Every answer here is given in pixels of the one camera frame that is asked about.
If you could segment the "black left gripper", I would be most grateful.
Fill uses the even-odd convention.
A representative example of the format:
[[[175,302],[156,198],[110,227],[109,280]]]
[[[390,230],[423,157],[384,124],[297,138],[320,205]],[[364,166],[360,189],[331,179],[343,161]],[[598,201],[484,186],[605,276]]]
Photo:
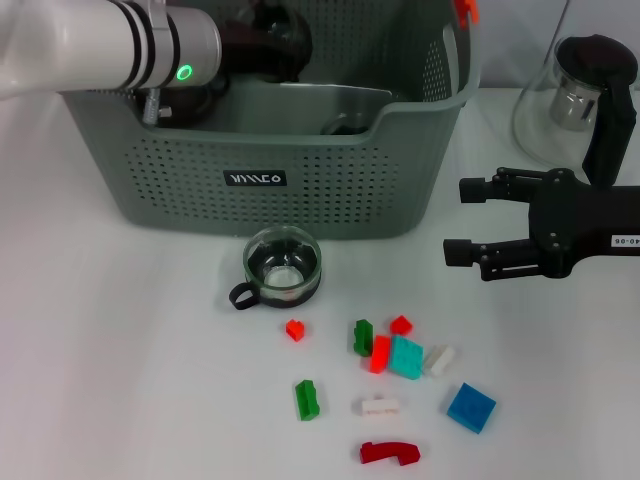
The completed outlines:
[[[271,36],[237,20],[227,20],[220,28],[222,70],[226,74],[272,75],[269,61]]]

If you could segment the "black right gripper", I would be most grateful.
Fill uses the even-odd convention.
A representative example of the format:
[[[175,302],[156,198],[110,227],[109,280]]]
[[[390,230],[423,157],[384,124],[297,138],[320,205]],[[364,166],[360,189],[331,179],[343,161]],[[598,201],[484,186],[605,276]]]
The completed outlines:
[[[446,265],[477,264],[483,281],[540,274],[560,279],[590,257],[640,257],[640,186],[599,189],[567,170],[542,173],[501,167],[490,180],[461,179],[459,193],[463,204],[530,203],[530,240],[443,241]]]

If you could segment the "glass teacup black base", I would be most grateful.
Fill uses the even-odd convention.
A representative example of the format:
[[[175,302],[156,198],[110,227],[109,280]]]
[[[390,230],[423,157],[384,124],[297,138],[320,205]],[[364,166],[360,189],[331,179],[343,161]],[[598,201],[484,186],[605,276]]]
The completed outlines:
[[[252,26],[271,42],[272,74],[279,82],[298,82],[313,53],[311,29],[285,0],[255,0]]]
[[[266,228],[245,245],[242,257],[245,281],[229,293],[239,310],[262,304],[294,308],[318,290],[322,277],[322,253],[306,231],[288,225]]]
[[[321,128],[321,135],[352,136],[367,132],[373,117],[365,112],[340,113],[326,122]]]

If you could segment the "grey perforated storage bin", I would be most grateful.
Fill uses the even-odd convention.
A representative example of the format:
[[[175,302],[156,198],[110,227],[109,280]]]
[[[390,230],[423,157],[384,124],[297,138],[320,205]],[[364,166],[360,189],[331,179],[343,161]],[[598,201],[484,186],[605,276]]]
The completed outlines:
[[[203,122],[143,122],[139,92],[65,103],[121,212],[154,228],[250,236],[295,225],[318,239],[378,239],[416,227],[458,115],[479,84],[478,27],[452,0],[285,0],[313,41],[299,81],[232,75]],[[216,21],[255,0],[184,0]],[[340,113],[369,130],[321,135]]]

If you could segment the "black clay teapot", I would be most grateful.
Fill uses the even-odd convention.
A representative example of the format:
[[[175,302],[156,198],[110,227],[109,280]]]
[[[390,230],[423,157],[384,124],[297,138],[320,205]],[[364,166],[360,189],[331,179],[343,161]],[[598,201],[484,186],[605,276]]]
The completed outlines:
[[[203,122],[226,95],[229,86],[229,77],[218,75],[203,86],[162,89],[160,107],[170,112],[160,114],[158,125],[163,128],[189,128]]]

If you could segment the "white toy brick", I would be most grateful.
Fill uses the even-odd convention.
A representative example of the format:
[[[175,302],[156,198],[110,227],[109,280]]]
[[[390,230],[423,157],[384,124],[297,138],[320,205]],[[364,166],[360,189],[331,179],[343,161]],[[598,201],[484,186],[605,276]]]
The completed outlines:
[[[401,411],[401,404],[396,398],[373,398],[361,402],[362,416],[395,415]]]
[[[423,362],[423,373],[427,376],[441,376],[455,359],[456,350],[450,345],[435,346]]]

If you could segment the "teal flat toy brick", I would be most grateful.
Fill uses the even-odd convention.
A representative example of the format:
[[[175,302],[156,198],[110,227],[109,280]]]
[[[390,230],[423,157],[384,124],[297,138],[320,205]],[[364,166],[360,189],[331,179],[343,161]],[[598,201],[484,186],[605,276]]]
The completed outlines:
[[[422,375],[424,349],[401,335],[391,337],[388,369],[401,377],[417,380]]]

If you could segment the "long orange-red toy brick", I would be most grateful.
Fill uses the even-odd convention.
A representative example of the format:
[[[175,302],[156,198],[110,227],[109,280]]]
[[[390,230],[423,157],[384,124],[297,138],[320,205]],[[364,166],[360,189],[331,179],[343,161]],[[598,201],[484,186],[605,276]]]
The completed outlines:
[[[376,335],[370,357],[369,372],[382,373],[388,365],[391,351],[391,338],[385,335]]]

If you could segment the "green toy brick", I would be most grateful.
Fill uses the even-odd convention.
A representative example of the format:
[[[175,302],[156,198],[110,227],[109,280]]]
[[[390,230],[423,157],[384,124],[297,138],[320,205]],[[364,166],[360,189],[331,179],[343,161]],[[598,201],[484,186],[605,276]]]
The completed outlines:
[[[295,386],[298,414],[301,421],[311,421],[320,414],[317,391],[312,380],[302,380]]]
[[[361,357],[370,357],[373,353],[374,327],[366,319],[358,320],[354,327],[354,352]]]

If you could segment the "blue square toy brick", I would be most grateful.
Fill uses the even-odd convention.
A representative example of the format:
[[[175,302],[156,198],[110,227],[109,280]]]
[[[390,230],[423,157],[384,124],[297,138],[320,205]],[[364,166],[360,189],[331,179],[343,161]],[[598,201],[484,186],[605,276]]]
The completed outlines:
[[[447,416],[480,434],[496,405],[495,400],[463,383],[447,409]]]

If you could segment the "dark red curved brick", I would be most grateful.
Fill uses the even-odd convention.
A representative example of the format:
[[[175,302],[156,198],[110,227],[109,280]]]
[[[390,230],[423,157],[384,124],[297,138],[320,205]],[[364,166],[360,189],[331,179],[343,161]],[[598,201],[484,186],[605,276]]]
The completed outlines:
[[[407,466],[421,459],[418,446],[406,442],[365,442],[359,449],[359,455],[362,464],[395,458],[400,466]]]

